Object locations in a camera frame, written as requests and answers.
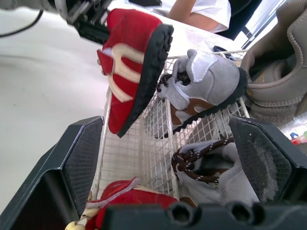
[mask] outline brown leather trim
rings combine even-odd
[[[200,99],[190,99],[190,104],[183,111],[186,112],[189,115],[195,116],[196,114],[199,114],[199,112],[195,111],[195,109],[194,109],[195,106],[202,107],[205,110],[212,109],[214,107],[213,104],[210,104],[210,103],[205,102],[203,100],[200,100]]]
[[[180,198],[180,201],[190,205],[191,207],[197,207],[196,204],[188,197]]]
[[[204,108],[204,110],[212,109],[214,107],[214,105],[212,105],[208,102],[205,102],[201,99],[190,99],[190,103],[189,103],[188,107],[186,109],[184,109],[183,112],[186,112],[187,114],[189,114],[191,116],[195,116],[195,115],[199,114],[199,112],[195,111],[195,106],[202,107],[202,108]],[[173,125],[179,126],[182,123],[181,123],[180,119],[176,116],[176,111],[177,111],[177,109],[171,104],[171,116],[172,116]]]
[[[171,104],[171,116],[172,116],[173,125],[179,126],[182,123],[181,123],[180,119],[176,116],[176,111],[177,111],[177,109]]]

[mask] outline black rubber sole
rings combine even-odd
[[[236,100],[246,92],[246,86],[247,86],[247,83],[248,83],[248,80],[247,80],[247,77],[246,77],[246,72],[241,68],[238,68],[238,69],[239,69],[239,72],[240,72],[240,80],[239,80],[239,83],[236,87],[236,90],[225,101],[223,101],[218,106],[216,106],[212,109],[205,110],[205,111],[200,112],[199,114],[197,114],[195,116],[190,117],[188,120],[186,120],[182,124],[182,126],[174,129],[173,134],[175,134],[176,132],[179,132],[181,129],[186,128],[187,125],[192,124],[193,121],[197,121],[199,118],[204,118],[205,116],[215,114],[218,111],[227,108],[227,106],[229,106],[230,104],[235,103]]]
[[[138,119],[154,95],[158,79],[171,47],[173,31],[174,28],[171,25],[161,24],[152,33],[146,48],[141,79],[132,110],[123,127],[117,133],[117,136],[120,138],[125,135],[136,119]]]

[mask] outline metal grid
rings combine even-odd
[[[232,54],[239,66],[245,50],[222,52],[220,55],[225,54]],[[171,72],[178,58],[168,58],[164,72]],[[143,186],[178,198],[177,180],[171,167],[171,157],[174,152],[188,143],[230,137],[232,134],[228,125],[229,116],[249,117],[240,98],[223,111],[199,119],[173,135],[170,103],[168,100],[159,99],[155,93],[139,119],[127,134],[119,139],[107,128],[110,96],[111,93],[108,92],[105,135],[102,135],[101,141],[102,163],[98,198],[109,183],[116,180],[130,180],[135,176],[140,177]],[[169,135],[167,138],[161,135],[165,133]]]

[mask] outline shoe eyelet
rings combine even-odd
[[[251,91],[250,91],[250,90],[246,90],[246,93],[247,93],[249,96],[251,96],[251,95],[252,95],[252,93],[251,93]]]

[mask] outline red sneaker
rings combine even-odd
[[[112,90],[109,129],[122,137],[154,95],[174,28],[126,9],[112,10],[107,26],[110,37],[97,51],[98,62]]]
[[[101,229],[106,208],[109,205],[141,205],[159,204],[163,208],[168,208],[177,200],[171,196],[151,191],[138,185],[139,179],[136,177],[131,181],[116,181],[109,184],[104,190],[101,199],[90,201],[86,208],[101,208],[97,215],[92,217],[86,224],[86,230]]]

